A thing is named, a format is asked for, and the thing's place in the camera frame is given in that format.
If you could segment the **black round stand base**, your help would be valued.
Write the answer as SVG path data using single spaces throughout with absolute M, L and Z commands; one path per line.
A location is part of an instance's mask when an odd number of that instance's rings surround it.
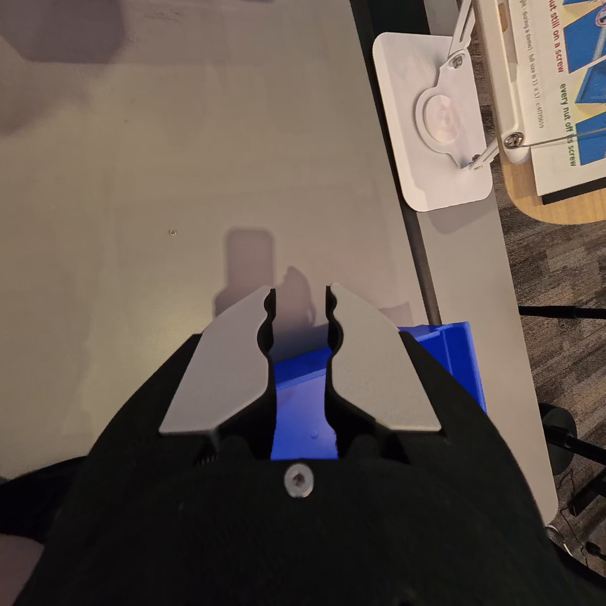
M 577 438 L 577 426 L 572 414 L 552 404 L 539 403 L 542 427 L 554 476 L 563 474 L 572 463 L 574 453 L 566 446 L 568 437 Z

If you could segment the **blue plastic bin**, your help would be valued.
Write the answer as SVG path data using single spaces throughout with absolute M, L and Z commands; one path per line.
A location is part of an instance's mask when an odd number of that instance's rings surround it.
M 468 322 L 399 327 L 410 333 L 486 412 L 473 336 Z M 277 416 L 271 460 L 336 459 L 336 435 L 325 417 L 326 346 L 274 365 Z

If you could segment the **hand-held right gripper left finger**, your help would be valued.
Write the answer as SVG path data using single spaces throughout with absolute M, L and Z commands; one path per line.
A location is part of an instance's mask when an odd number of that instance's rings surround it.
M 202 435 L 216 450 L 238 436 L 255 458 L 270 458 L 277 417 L 269 355 L 275 315 L 276 290 L 264 285 L 208 324 L 161 422 L 161 435 Z

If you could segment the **instruction sheet on stand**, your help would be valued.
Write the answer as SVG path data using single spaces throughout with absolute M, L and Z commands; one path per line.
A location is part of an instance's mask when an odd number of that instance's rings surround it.
M 480 201 L 499 156 L 510 199 L 526 215 L 562 225 L 604 221 L 604 188 L 543 204 L 529 150 L 504 148 L 506 136 L 524 130 L 510 3 L 461 1 L 451 34 L 385 32 L 375 39 L 405 201 L 421 212 Z

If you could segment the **black stand rod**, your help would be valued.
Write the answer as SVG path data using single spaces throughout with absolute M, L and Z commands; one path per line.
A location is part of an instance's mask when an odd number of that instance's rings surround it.
M 520 316 L 551 319 L 595 319 L 605 321 L 604 308 L 577 306 L 519 306 Z

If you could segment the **printed instruction poster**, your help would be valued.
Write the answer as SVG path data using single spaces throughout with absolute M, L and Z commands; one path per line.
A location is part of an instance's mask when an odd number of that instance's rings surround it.
M 605 188 L 605 1 L 511 1 L 510 15 L 538 196 Z

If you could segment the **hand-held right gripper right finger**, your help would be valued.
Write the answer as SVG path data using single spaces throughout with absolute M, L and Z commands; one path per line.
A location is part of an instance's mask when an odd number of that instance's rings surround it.
M 337 454 L 362 436 L 384 453 L 398 435 L 438 435 L 442 425 L 396 325 L 340 284 L 327 286 L 325 299 L 325 417 Z

